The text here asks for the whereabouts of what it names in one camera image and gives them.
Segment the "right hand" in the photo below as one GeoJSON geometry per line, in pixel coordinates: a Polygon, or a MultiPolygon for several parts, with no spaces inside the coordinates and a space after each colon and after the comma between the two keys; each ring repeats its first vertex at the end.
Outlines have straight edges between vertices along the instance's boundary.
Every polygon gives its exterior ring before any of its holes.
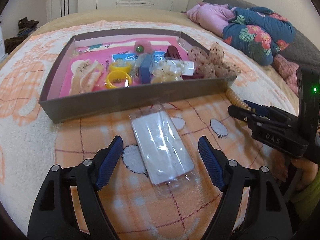
{"type": "Polygon", "coordinates": [[[298,169],[302,170],[302,176],[297,183],[296,189],[302,190],[309,186],[314,179],[319,170],[319,166],[316,163],[311,162],[308,159],[300,158],[300,159],[291,159],[291,163],[298,169]]]}

